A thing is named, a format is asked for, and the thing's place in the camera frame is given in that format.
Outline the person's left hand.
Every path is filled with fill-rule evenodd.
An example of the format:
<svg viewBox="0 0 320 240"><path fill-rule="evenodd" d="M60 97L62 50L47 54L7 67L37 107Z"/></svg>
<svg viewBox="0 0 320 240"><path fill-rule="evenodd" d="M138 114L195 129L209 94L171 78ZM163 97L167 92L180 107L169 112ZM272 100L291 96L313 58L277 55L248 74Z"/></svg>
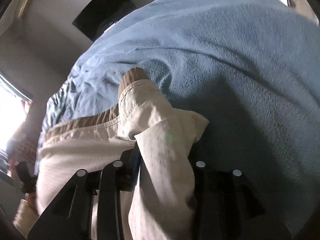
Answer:
<svg viewBox="0 0 320 240"><path fill-rule="evenodd" d="M35 192L26 193L25 200L27 201L29 207L33 210L33 212L38 215L37 205L36 205L36 193Z"/></svg>

